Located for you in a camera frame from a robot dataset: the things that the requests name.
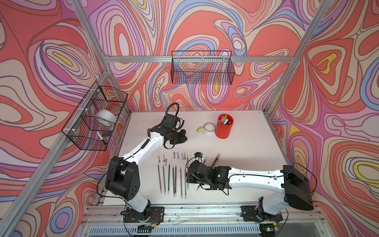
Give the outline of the yellow black capped pencil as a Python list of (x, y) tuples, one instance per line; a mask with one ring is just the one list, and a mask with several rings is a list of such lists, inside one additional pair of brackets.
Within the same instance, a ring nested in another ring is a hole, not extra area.
[(217, 164), (217, 162), (218, 162), (220, 156), (221, 156), (221, 154), (218, 153), (217, 156), (216, 156), (216, 158), (215, 158), (215, 160), (214, 160), (214, 162), (213, 162), (213, 164), (212, 164), (212, 168), (214, 168), (214, 167), (216, 166), (216, 164)]

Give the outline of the dark blue pencil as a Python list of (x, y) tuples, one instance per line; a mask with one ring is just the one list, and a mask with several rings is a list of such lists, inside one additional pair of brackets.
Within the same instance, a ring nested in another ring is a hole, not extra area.
[(170, 163), (168, 165), (168, 187), (167, 187), (167, 193), (170, 194)]

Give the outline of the red capped pencil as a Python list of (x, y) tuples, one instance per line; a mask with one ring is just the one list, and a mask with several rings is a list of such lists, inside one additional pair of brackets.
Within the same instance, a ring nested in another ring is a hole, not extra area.
[(180, 194), (181, 194), (181, 199), (183, 199), (183, 178), (182, 178), (182, 167), (180, 167)]

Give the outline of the dark capped pencil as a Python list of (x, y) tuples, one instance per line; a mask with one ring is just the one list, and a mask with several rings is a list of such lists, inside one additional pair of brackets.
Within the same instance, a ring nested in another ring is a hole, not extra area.
[(175, 166), (174, 168), (174, 188), (175, 188), (174, 194), (176, 196), (177, 195), (177, 166)]

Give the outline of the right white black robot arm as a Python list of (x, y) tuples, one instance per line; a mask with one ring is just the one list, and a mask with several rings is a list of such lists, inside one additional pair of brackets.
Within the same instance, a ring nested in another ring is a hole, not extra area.
[(186, 181), (206, 185), (208, 191), (219, 190), (226, 195), (237, 188), (270, 191), (269, 196), (258, 199), (256, 206), (241, 208), (245, 221), (281, 221), (281, 212), (289, 207), (302, 211), (314, 209), (309, 179), (290, 165), (280, 170), (251, 171), (229, 166), (210, 167), (194, 161), (187, 169)]

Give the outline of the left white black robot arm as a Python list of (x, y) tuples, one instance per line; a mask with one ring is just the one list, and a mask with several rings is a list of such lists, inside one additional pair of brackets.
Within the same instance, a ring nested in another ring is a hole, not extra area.
[(174, 102), (168, 106), (162, 121), (147, 131), (147, 137), (133, 150), (121, 157), (114, 156), (104, 181), (105, 189), (114, 198), (121, 198), (130, 207), (134, 217), (147, 221), (151, 216), (151, 202), (140, 189), (139, 165), (161, 147), (173, 149), (187, 141), (183, 129), (184, 120), (178, 117), (180, 105)]

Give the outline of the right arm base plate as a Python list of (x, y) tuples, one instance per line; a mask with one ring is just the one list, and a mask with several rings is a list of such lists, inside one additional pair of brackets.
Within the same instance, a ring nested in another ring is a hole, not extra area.
[(241, 206), (241, 217), (245, 222), (262, 223), (265, 221), (281, 222), (283, 217), (281, 213), (276, 215), (267, 214), (264, 211), (259, 210), (256, 205), (243, 205)]

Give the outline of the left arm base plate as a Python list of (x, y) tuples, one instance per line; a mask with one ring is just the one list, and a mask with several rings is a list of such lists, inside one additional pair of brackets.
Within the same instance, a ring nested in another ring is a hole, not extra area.
[(147, 207), (144, 212), (137, 212), (129, 207), (120, 213), (124, 223), (152, 223), (159, 224), (164, 221), (165, 208), (163, 206)]

